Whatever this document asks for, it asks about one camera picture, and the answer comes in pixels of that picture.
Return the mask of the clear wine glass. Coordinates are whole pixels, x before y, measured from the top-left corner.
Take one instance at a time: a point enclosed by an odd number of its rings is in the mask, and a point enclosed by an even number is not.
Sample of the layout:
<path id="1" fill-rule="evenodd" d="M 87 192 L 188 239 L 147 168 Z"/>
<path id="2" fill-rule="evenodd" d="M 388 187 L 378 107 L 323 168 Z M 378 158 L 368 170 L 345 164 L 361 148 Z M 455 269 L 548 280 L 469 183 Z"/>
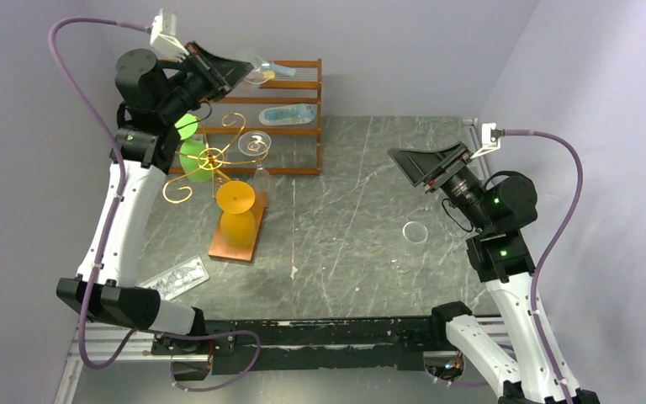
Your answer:
<path id="1" fill-rule="evenodd" d="M 252 70 L 237 86 L 237 90 L 252 92 L 259 89 L 263 84 L 276 79 L 276 73 L 270 68 L 269 62 L 260 57 L 255 50 L 251 48 L 241 49 L 236 53 L 236 59 L 252 65 Z"/>
<path id="2" fill-rule="evenodd" d="M 260 130 L 251 130 L 239 137 L 237 146 L 239 151 L 250 157 L 255 163 L 255 171 L 249 182 L 256 193 L 257 203 L 268 207 L 275 194 L 275 183 L 271 173 L 263 166 L 272 145 L 268 133 Z"/>
<path id="3" fill-rule="evenodd" d="M 389 267 L 397 274 L 408 274 L 418 267 L 418 259 L 415 254 L 400 254 L 389 261 Z"/>

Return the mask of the small clear glass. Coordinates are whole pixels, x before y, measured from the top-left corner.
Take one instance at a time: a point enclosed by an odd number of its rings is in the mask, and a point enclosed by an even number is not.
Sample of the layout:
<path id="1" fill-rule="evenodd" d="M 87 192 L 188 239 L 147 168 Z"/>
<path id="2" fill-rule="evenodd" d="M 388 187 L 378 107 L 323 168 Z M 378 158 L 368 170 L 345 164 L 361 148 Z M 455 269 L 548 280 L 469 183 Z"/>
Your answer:
<path id="1" fill-rule="evenodd" d="M 429 232 L 427 227 L 419 221 L 409 221 L 402 228 L 402 237 L 410 245 L 426 243 Z"/>

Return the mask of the green plastic wine glass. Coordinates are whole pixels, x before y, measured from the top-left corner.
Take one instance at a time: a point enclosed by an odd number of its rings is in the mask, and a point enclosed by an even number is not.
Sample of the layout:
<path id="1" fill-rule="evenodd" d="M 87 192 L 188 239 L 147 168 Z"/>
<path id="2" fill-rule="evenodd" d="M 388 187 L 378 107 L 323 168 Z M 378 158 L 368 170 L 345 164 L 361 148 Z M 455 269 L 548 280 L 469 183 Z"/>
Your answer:
<path id="1" fill-rule="evenodd" d="M 212 171 L 207 169 L 208 156 L 204 138 L 197 139 L 195 135 L 201 119 L 194 114 L 185 114 L 175 124 L 175 129 L 181 141 L 177 151 L 179 167 L 182 173 L 176 177 L 177 181 L 188 180 L 194 183 L 206 183 L 212 179 Z"/>

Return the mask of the orange plastic wine glass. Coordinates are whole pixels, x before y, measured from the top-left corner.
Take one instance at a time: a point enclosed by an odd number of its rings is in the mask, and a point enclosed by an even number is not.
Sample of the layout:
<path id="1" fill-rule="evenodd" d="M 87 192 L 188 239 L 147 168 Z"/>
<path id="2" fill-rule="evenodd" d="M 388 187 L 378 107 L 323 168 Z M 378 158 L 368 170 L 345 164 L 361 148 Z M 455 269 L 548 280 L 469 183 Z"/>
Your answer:
<path id="1" fill-rule="evenodd" d="M 222 210 L 219 226 L 225 243 L 230 247 L 251 246 L 256 233 L 254 189 L 248 183 L 232 180 L 220 186 L 215 200 Z"/>

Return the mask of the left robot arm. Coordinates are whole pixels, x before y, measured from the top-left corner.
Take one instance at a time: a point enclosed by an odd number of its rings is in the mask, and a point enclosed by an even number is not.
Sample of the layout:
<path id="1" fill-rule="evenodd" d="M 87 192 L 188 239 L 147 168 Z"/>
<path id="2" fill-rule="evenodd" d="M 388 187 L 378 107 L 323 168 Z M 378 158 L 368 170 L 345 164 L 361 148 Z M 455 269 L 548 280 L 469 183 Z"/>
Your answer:
<path id="1" fill-rule="evenodd" d="M 179 145 L 176 123 L 203 102 L 223 99 L 254 66 L 194 42 L 185 49 L 187 55 L 175 61 L 161 61 L 148 49 L 117 60 L 115 86 L 123 101 L 108 195 L 77 275 L 60 279 L 56 295 L 88 320 L 171 333 L 183 352 L 194 354 L 207 341 L 203 312 L 136 286 L 136 266 L 147 217 Z"/>

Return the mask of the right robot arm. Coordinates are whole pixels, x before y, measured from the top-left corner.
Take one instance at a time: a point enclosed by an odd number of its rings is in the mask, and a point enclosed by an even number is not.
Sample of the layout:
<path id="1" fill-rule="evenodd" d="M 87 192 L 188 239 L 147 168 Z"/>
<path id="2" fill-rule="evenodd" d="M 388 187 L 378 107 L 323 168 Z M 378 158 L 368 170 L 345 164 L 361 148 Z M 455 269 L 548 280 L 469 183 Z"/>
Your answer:
<path id="1" fill-rule="evenodd" d="M 470 265 L 492 296 L 511 340 L 507 353 L 462 302 L 433 308 L 428 336 L 434 346 L 454 346 L 482 375 L 499 403 L 597 403 L 564 361 L 537 292 L 541 264 L 534 262 L 522 228 L 537 219 L 533 181 L 515 171 L 481 181 L 468 167 L 469 149 L 459 142 L 438 151 L 391 148 L 389 156 L 413 186 L 441 190 L 472 230 Z"/>

